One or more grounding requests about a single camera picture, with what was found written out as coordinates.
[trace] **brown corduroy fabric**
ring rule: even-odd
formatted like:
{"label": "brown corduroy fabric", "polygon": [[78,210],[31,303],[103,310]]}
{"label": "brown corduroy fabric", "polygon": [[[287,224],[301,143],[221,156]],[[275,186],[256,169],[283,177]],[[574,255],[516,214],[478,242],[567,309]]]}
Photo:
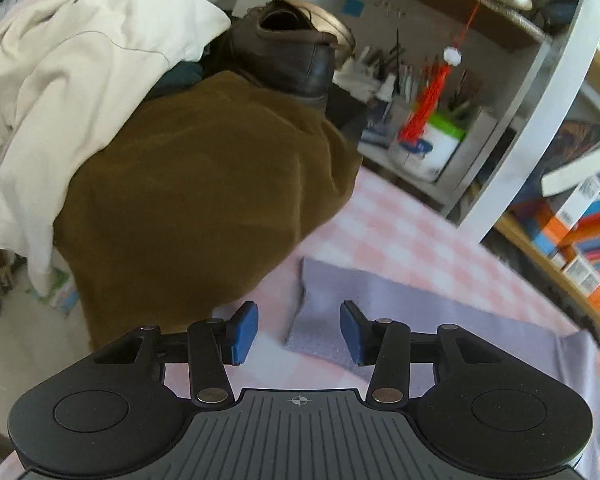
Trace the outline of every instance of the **brown corduroy fabric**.
{"label": "brown corduroy fabric", "polygon": [[247,294],[342,208],[359,166],[317,112],[233,73],[140,105],[54,223],[93,346]]}

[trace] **black leather shoe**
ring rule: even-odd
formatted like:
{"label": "black leather shoe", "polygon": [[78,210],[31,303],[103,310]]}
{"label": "black leather shoe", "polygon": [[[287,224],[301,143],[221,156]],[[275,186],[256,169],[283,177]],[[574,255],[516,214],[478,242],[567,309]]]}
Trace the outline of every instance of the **black leather shoe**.
{"label": "black leather shoe", "polygon": [[324,111],[337,44],[336,36],[317,30],[301,10],[275,0],[225,33],[213,73],[231,70]]}

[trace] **blue sticky note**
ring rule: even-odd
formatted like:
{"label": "blue sticky note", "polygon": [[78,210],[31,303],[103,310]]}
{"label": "blue sticky note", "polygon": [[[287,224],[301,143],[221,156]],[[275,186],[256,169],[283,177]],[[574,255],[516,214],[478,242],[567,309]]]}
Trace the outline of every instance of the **blue sticky note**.
{"label": "blue sticky note", "polygon": [[365,4],[360,0],[345,0],[344,5],[342,6],[342,13],[359,18],[360,14],[362,14],[362,9],[364,8]]}

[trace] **metal screw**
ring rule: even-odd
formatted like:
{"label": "metal screw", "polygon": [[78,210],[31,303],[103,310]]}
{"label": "metal screw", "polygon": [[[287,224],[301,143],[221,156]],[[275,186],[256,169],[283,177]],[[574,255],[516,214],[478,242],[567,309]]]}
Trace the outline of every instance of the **metal screw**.
{"label": "metal screw", "polygon": [[205,388],[198,392],[198,400],[206,404],[217,404],[225,400],[229,394],[222,388]]}
{"label": "metal screw", "polygon": [[371,396],[376,402],[382,402],[383,404],[394,404],[402,400],[402,392],[395,388],[378,388]]}

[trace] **pink and white tablecloth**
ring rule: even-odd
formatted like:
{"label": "pink and white tablecloth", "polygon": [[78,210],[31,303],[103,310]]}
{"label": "pink and white tablecloth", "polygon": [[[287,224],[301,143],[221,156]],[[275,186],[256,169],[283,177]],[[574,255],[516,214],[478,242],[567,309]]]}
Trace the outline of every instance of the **pink and white tablecloth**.
{"label": "pink and white tablecloth", "polygon": [[[547,298],[483,247],[463,240],[455,226],[362,168],[343,210],[244,298],[258,304],[260,327],[245,364],[227,370],[236,395],[243,388],[359,388],[365,395],[366,383],[359,377],[282,346],[301,302],[299,269],[304,256],[368,270],[561,335],[577,330]],[[179,396],[189,396],[186,365],[169,366],[165,382]],[[0,480],[12,480],[19,471],[11,455],[0,467]]]}

